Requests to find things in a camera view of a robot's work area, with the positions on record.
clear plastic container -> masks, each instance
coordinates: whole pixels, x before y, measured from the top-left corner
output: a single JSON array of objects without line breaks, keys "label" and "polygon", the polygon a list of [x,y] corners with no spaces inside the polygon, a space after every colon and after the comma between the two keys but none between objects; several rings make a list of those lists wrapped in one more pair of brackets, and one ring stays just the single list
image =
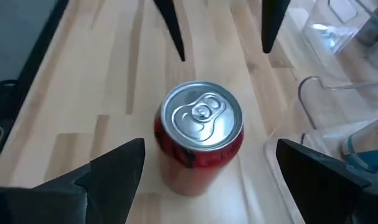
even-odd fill
[{"label": "clear plastic container", "polygon": [[323,66],[320,78],[351,83],[378,81],[378,54],[371,54],[378,47],[378,0],[298,2],[304,1],[292,1],[288,14],[314,60]]},{"label": "clear plastic container", "polygon": [[300,83],[298,99],[264,144],[269,170],[291,214],[292,223],[304,221],[281,174],[275,155],[277,140],[290,139],[342,160],[341,142],[376,119],[378,82],[326,86],[320,77],[309,77]]}]

red soda can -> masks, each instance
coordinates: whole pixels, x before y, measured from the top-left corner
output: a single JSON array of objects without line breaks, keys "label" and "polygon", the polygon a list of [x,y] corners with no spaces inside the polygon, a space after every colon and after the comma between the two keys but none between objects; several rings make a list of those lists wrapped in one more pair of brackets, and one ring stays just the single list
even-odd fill
[{"label": "red soda can", "polygon": [[178,194],[203,194],[239,151],[242,110],[225,88],[193,81],[173,89],[154,119],[164,183]]}]

can rim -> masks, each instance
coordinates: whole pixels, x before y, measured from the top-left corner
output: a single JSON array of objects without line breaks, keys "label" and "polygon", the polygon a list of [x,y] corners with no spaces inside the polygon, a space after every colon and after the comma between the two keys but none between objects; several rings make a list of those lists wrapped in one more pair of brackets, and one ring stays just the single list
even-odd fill
[{"label": "can rim", "polygon": [[[209,85],[209,86],[214,86],[214,87],[217,87],[217,88],[220,88],[221,90],[224,91],[226,95],[224,95],[224,97],[228,98],[229,99],[229,103],[235,103],[237,104],[237,109],[238,111],[235,111],[235,113],[237,114],[237,116],[240,116],[239,120],[241,121],[240,123],[240,127],[237,128],[237,131],[236,133],[234,133],[234,131],[231,132],[234,133],[234,137],[232,139],[230,139],[229,141],[221,144],[220,146],[217,146],[217,147],[209,147],[209,148],[206,148],[206,147],[195,147],[195,146],[191,146],[191,145],[188,145],[188,144],[183,144],[181,141],[179,141],[178,139],[175,138],[175,136],[170,132],[170,129],[169,128],[166,128],[166,118],[163,116],[164,114],[166,114],[166,106],[168,105],[168,103],[171,101],[171,99],[176,95],[178,94],[179,92],[185,90],[186,88],[184,88],[185,86],[187,86],[187,88],[189,88],[192,84],[203,84],[203,85]],[[185,82],[185,83],[182,83],[182,84],[179,84],[178,86],[176,86],[175,88],[173,88],[168,94],[167,96],[165,97],[165,100],[163,101],[162,105],[161,105],[161,113],[160,113],[160,117],[161,117],[161,124],[163,125],[163,128],[165,129],[165,132],[168,133],[168,136],[178,145],[184,147],[185,149],[189,149],[189,150],[192,150],[192,151],[199,151],[199,152],[212,152],[212,151],[218,151],[219,149],[222,149],[223,147],[231,144],[232,142],[234,142],[236,139],[237,139],[237,136],[239,136],[239,134],[242,132],[243,130],[243,113],[242,113],[242,109],[241,109],[241,106],[239,104],[239,102],[237,101],[237,99],[234,97],[234,95],[229,92],[228,90],[226,90],[224,87],[216,84],[216,83],[212,83],[212,82],[208,82],[208,81],[202,81],[202,80],[194,80],[194,81],[189,81],[189,82]]]}]

pull tab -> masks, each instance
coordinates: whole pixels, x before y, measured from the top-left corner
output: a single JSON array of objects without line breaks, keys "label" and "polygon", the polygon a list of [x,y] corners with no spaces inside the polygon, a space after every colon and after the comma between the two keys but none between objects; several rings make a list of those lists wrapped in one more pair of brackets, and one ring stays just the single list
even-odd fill
[{"label": "pull tab", "polygon": [[226,104],[215,93],[204,93],[194,102],[180,106],[172,114],[175,129],[191,141],[205,141],[214,133],[215,119]]}]

butcher block countertop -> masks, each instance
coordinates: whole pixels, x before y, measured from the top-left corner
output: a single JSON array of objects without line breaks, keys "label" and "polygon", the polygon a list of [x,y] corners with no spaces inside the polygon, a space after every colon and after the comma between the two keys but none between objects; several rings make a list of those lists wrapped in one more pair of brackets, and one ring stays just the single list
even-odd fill
[{"label": "butcher block countertop", "polygon": [[[181,62],[152,0],[70,0],[0,156],[0,186],[34,187],[134,138],[143,175],[127,223],[289,223],[263,143],[284,119],[312,63],[290,17],[262,53],[257,0],[174,0]],[[238,99],[245,137],[209,191],[187,198],[159,174],[153,118],[166,94],[190,80]]]}]

